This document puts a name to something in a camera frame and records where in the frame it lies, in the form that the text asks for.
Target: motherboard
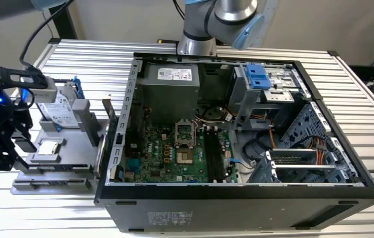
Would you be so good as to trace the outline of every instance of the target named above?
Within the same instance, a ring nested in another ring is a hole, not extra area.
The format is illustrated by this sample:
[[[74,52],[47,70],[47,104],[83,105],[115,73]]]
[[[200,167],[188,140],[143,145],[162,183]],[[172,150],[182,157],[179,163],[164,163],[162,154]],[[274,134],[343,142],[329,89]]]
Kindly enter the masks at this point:
[[[140,158],[128,158],[126,182],[237,183],[227,131],[188,121],[148,126]]]

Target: black cable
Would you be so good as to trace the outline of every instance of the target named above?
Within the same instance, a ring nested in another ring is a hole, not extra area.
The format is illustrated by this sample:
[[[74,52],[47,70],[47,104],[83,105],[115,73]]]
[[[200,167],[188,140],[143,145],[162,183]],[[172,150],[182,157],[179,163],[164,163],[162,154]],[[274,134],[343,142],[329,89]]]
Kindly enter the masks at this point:
[[[241,162],[241,161],[230,161],[231,163],[239,163],[239,164],[242,164],[245,167],[246,167],[246,169],[253,169],[251,167],[249,167],[247,165],[245,165],[245,163],[243,162]]]
[[[42,12],[42,14],[43,14],[44,21],[47,21],[47,18],[46,18],[44,12]],[[50,24],[47,24],[47,28],[48,28],[50,33],[52,34],[52,38],[54,38],[54,37],[55,37],[55,34],[54,34],[54,31],[52,31],[52,28],[50,27]]]
[[[253,157],[253,156],[250,156],[250,155],[247,154],[246,149],[247,149],[247,147],[249,147],[250,145],[253,145],[254,143],[258,143],[258,145],[261,146],[261,148],[265,149],[265,150],[273,149],[273,147],[269,147],[269,146],[265,145],[263,142],[261,141],[261,138],[262,138],[267,133],[269,133],[269,131],[261,131],[261,132],[258,132],[255,138],[253,138],[251,140],[249,140],[249,141],[243,144],[243,146],[242,146],[242,148],[241,148],[241,151],[242,151],[243,156],[245,156],[247,159],[258,161],[258,159],[261,160],[261,159],[263,158],[263,156],[259,154],[259,152],[258,152],[257,150],[255,150],[255,152],[258,153],[259,158],[255,158],[255,157]]]
[[[19,111],[19,112],[28,110],[32,107],[34,103],[35,103],[35,94],[31,91],[31,89],[28,89],[28,88],[22,88],[22,89],[24,89],[24,90],[27,90],[30,92],[32,98],[31,98],[31,103],[30,103],[30,105],[27,107],[22,107],[22,108],[15,107],[15,111]]]
[[[183,10],[182,10],[182,8],[179,6],[178,0],[174,0],[174,1],[175,1],[176,8],[180,11],[182,16],[186,17],[186,13],[183,12]]]
[[[19,57],[19,61],[20,63],[27,66],[28,68],[32,68],[34,66],[31,64],[28,64],[24,60],[26,58],[26,55],[27,55],[27,52],[28,52],[28,48],[30,48],[30,45],[34,41],[34,38],[36,37],[36,35],[39,34],[39,32],[42,31],[42,29],[44,28],[44,26],[51,22],[51,20],[55,19],[56,16],[59,16],[63,11],[68,8],[68,6],[74,3],[75,0],[70,0],[62,7],[60,9],[51,15],[51,17],[42,23],[42,25],[36,28],[36,30],[34,31],[28,41],[27,41],[27,44],[23,48],[23,51],[20,53],[20,57]]]
[[[186,14],[184,14],[184,12],[183,12],[182,9],[180,9],[176,0],[172,0],[172,2],[174,2],[174,5],[175,5],[175,9],[176,9],[176,11],[178,11],[178,13],[179,13],[179,16],[180,16],[180,18],[184,20],[184,15],[186,15]]]

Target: open computer tower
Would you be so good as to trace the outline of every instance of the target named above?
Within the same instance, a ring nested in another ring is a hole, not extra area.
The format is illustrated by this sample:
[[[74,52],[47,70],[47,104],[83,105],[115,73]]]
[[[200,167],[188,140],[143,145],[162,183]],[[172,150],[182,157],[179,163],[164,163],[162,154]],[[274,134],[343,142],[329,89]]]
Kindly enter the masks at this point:
[[[374,180],[298,61],[135,53],[95,203],[123,232],[322,229]]]

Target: blue drive bay latch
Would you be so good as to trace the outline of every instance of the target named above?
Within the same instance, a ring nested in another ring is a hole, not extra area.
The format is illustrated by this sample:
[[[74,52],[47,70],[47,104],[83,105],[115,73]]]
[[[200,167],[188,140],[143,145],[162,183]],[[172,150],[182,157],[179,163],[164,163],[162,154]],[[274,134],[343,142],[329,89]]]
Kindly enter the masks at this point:
[[[251,88],[270,89],[273,87],[263,66],[246,64],[246,76],[249,78]]]

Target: ram slot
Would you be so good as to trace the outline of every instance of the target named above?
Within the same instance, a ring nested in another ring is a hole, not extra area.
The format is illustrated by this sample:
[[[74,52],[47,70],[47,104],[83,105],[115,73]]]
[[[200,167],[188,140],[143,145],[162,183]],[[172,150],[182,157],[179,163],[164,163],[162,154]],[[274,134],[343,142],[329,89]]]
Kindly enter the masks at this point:
[[[222,182],[225,179],[225,167],[222,151],[217,131],[204,131],[204,150],[207,160],[208,182]]]

